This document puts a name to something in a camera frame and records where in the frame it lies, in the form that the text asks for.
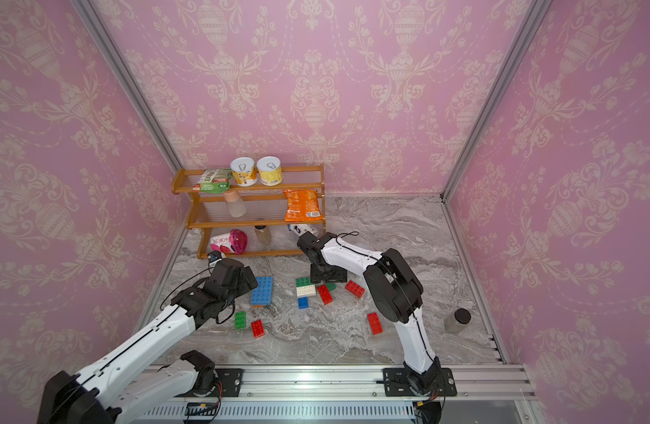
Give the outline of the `small green brick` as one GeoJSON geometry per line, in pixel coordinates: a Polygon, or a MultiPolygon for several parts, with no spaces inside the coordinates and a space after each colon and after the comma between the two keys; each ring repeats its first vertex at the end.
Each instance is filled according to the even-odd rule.
{"type": "Polygon", "coordinates": [[[246,312],[240,311],[234,314],[234,328],[244,330],[246,328],[246,312]]]}

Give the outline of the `white brick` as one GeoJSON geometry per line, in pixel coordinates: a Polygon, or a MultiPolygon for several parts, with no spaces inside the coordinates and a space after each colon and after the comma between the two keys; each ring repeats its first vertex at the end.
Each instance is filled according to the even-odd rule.
{"type": "Polygon", "coordinates": [[[317,294],[317,289],[313,284],[298,286],[297,288],[297,297],[299,299],[312,297],[317,294]]]}

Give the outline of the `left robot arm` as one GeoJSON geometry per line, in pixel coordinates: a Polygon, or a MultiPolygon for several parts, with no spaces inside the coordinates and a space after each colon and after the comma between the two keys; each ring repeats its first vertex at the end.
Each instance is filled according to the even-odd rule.
{"type": "Polygon", "coordinates": [[[215,363],[198,351],[150,376],[142,373],[165,351],[208,321],[220,323],[236,299],[256,289],[251,268],[217,258],[192,278],[151,323],[116,349],[75,374],[61,371],[43,390],[39,423],[131,423],[155,406],[192,393],[222,397],[215,363]]]}

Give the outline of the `light blue brick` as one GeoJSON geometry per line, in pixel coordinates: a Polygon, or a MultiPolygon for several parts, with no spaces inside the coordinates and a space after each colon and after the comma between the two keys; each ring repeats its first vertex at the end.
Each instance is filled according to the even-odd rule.
{"type": "Polygon", "coordinates": [[[268,290],[273,287],[274,279],[273,277],[256,277],[258,283],[258,288],[261,290],[268,290]]]}
{"type": "Polygon", "coordinates": [[[252,298],[250,300],[250,304],[253,307],[265,307],[271,304],[272,297],[270,294],[258,294],[258,295],[252,295],[252,298]]]}
{"type": "Polygon", "coordinates": [[[265,286],[259,286],[258,288],[254,289],[252,291],[252,297],[258,298],[258,299],[271,299],[273,292],[273,286],[271,285],[265,285],[265,286]]]}

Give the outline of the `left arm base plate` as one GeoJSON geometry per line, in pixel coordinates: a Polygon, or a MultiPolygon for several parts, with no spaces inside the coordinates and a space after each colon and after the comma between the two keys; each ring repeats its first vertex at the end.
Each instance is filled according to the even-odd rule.
{"type": "Polygon", "coordinates": [[[222,367],[221,369],[215,369],[215,373],[222,388],[222,398],[238,398],[242,389],[244,370],[235,369],[234,367],[222,367]]]}

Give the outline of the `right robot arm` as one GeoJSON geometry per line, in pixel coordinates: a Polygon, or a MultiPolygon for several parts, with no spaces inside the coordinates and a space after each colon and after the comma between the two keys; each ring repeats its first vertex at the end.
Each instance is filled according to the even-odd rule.
{"type": "Polygon", "coordinates": [[[439,394],[441,363],[423,322],[423,286],[397,250],[384,252],[358,247],[346,234],[310,231],[298,237],[298,248],[320,271],[341,268],[363,277],[378,311],[394,323],[404,350],[404,369],[411,389],[419,396],[439,394]]]}

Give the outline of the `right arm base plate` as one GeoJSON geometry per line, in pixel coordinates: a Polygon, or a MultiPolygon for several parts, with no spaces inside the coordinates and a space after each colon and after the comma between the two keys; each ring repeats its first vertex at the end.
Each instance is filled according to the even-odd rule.
{"type": "MultiPolygon", "coordinates": [[[[386,367],[382,371],[381,383],[384,386],[387,397],[411,397],[414,392],[408,380],[407,372],[403,367],[386,367]]],[[[457,397],[456,380],[452,370],[447,367],[441,368],[441,374],[433,383],[432,395],[438,393],[440,397],[457,397]]]]}

